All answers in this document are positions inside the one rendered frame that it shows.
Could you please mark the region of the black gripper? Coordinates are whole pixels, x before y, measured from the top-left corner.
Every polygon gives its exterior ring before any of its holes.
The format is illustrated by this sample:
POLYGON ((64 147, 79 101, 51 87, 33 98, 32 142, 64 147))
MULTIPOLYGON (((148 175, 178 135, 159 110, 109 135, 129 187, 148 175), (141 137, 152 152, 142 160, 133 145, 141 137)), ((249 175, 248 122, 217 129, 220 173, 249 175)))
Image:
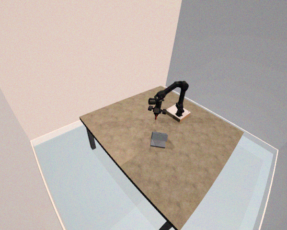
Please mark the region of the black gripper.
MULTIPOLYGON (((160 110, 161 110, 161 112, 162 112, 162 114, 166 114, 167 109, 163 109, 163 110, 162 110, 162 109, 161 109, 161 105, 155 105, 155 107, 156 107, 156 108, 158 108, 158 107, 159 107, 159 108, 160 108, 160 110)), ((151 111, 152 109, 153 109, 153 112, 154 112, 154 108, 153 108, 153 106, 151 106, 151 105, 150 105, 150 106, 148 107, 148 110, 149 110, 149 111, 151 111)))

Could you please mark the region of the dark grey sloped panel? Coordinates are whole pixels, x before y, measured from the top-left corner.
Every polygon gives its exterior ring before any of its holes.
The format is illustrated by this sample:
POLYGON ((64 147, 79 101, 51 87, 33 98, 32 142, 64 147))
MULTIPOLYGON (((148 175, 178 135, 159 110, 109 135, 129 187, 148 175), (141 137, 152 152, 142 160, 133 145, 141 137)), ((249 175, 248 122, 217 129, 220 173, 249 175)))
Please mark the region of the dark grey sloped panel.
POLYGON ((165 148, 165 142, 167 141, 168 135, 160 132, 152 132, 150 146, 165 148))

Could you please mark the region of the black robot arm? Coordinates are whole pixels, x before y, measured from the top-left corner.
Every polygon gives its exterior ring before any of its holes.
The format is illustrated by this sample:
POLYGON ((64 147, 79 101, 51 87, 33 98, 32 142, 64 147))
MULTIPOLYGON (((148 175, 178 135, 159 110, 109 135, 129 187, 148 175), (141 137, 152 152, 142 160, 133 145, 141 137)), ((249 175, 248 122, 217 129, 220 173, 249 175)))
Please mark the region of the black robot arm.
MULTIPOLYGON (((186 90, 189 87, 189 85, 186 81, 175 81, 172 85, 167 87, 165 90, 161 90, 161 91, 157 92, 157 94, 154 96, 154 98, 149 98, 149 101, 148 101, 149 105, 151 105, 151 104, 161 105, 162 101, 164 101, 164 97, 169 92, 171 92, 172 90, 174 90, 177 87, 181 88, 181 93, 180 93, 179 101, 175 105, 176 108, 178 109, 177 112, 175 113, 175 115, 177 115, 178 117, 183 116, 182 113, 184 113, 184 105, 183 105, 184 95, 185 95, 186 90)), ((158 115, 160 113, 161 113, 160 108, 154 107, 154 114, 158 115)))

